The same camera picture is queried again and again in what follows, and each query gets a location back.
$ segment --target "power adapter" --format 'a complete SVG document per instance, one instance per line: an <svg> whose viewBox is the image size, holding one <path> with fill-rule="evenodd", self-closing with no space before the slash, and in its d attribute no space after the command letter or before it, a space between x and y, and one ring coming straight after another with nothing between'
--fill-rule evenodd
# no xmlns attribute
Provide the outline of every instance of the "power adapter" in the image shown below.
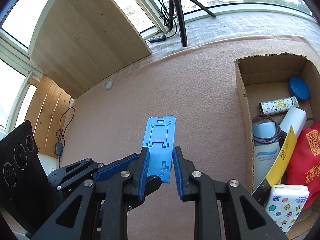
<svg viewBox="0 0 320 240"><path fill-rule="evenodd" d="M62 150L63 150L63 144L62 143L56 143L54 145L54 154L58 156L62 156Z"/></svg>
<svg viewBox="0 0 320 240"><path fill-rule="evenodd" d="M166 38L167 37L165 35L152 37L152 38L149 39L149 42L153 43L153 42L158 42L158 41L165 41Z"/></svg>

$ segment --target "black tripod leg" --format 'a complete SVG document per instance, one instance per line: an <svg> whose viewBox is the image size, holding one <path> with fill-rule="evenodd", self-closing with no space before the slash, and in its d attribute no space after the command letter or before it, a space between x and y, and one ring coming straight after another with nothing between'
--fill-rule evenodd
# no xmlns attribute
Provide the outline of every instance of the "black tripod leg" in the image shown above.
<svg viewBox="0 0 320 240"><path fill-rule="evenodd" d="M171 31L173 27L173 13L174 13L174 5L172 0L169 0L168 7L169 7L169 14L172 16L172 19L169 21L168 31Z"/></svg>
<svg viewBox="0 0 320 240"><path fill-rule="evenodd" d="M204 10L207 14L209 14L212 17L216 17L207 7L205 7L204 5L202 5L201 3L199 3L197 0L189 0L191 2L193 2L194 4L196 4L197 6L199 6L202 10Z"/></svg>
<svg viewBox="0 0 320 240"><path fill-rule="evenodd" d="M177 20L178 20L182 47L186 47L188 44L188 40L187 40L186 25L184 23L181 1L180 0L172 0L172 1L173 1L174 9L176 11Z"/></svg>

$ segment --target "yellow paper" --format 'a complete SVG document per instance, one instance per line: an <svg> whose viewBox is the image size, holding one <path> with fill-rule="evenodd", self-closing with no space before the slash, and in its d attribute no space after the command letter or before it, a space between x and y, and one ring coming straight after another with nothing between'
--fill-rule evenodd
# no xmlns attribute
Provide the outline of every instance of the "yellow paper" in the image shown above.
<svg viewBox="0 0 320 240"><path fill-rule="evenodd" d="M289 132L284 140L284 143L280 149L279 155L273 163L270 171L266 175L266 179L269 182L270 186L276 185L281 180L291 156L293 154L294 148L296 146L297 139L294 135L292 126L290 126Z"/></svg>

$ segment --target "blue round lid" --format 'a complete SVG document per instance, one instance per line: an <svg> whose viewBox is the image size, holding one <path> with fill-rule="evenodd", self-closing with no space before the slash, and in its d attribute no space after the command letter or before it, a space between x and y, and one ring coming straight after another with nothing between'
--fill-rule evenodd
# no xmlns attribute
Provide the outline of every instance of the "blue round lid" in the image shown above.
<svg viewBox="0 0 320 240"><path fill-rule="evenodd" d="M310 92L307 84L299 77L291 77L289 80L289 91L293 97L299 102L303 102L309 98Z"/></svg>

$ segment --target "pink textured wall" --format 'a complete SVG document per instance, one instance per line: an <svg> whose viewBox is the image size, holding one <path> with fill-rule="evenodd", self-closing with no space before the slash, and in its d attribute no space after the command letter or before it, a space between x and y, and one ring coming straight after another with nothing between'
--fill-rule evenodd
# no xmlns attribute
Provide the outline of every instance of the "pink textured wall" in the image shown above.
<svg viewBox="0 0 320 240"><path fill-rule="evenodd" d="M245 134L234 60L310 49L303 39L295 39L260 37L209 44L114 78L111 90L98 87L76 100L61 164L87 157L110 163L140 153L148 118L174 115L175 146L181 146L196 169L216 180L238 179L245 184ZM179 200L172 171L170 184L162 184L128 213L128 238L193 239L193 206Z"/></svg>

